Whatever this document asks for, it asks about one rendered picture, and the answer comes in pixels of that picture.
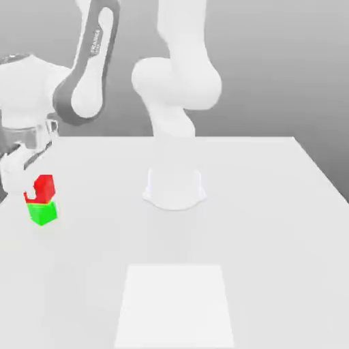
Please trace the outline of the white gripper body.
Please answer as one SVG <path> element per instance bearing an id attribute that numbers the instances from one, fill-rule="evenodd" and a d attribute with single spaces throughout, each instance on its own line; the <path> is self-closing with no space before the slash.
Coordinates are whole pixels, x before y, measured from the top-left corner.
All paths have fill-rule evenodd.
<path id="1" fill-rule="evenodd" d="M 40 172 L 35 163 L 52 146 L 49 141 L 42 149 L 28 149 L 17 142 L 0 158 L 0 179 L 4 191 L 9 195 L 24 194 L 36 197 L 34 183 Z"/>

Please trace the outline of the small green cube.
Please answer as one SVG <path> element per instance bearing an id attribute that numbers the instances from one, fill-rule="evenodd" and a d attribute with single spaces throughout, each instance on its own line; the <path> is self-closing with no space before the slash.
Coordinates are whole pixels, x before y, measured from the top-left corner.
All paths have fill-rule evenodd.
<path id="1" fill-rule="evenodd" d="M 57 219 L 57 208 L 54 201 L 47 204 L 28 204 L 30 218 L 39 226 L 44 226 Z"/>

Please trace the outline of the small red cube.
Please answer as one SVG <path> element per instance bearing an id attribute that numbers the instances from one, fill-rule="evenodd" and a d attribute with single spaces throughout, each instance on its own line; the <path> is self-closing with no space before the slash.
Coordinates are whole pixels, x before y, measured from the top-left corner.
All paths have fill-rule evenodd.
<path id="1" fill-rule="evenodd" d="M 25 192 L 25 202 L 27 204 L 48 204 L 55 195 L 55 183 L 51 174 L 41 174 L 34 182 L 36 197 L 30 199 Z"/>

